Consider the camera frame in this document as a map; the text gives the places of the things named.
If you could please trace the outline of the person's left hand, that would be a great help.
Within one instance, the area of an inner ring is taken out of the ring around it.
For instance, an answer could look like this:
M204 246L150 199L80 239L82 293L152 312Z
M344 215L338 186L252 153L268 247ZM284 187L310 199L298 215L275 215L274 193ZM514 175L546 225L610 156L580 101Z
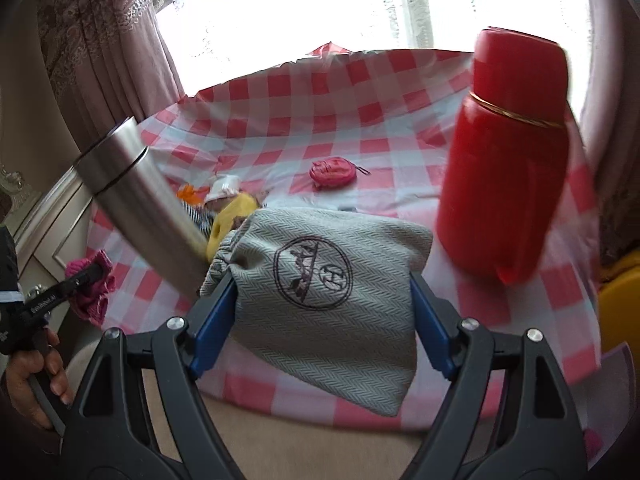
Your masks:
M9 358L6 366L6 391L12 406L17 413L24 416L39 429L52 428L51 421L39 404L29 377L40 372L46 372L50 379L50 390L65 405L73 402L73 390L66 375L63 360L55 347L60 343L58 335L48 328L44 332L47 336L48 353L43 356L38 350L16 352Z

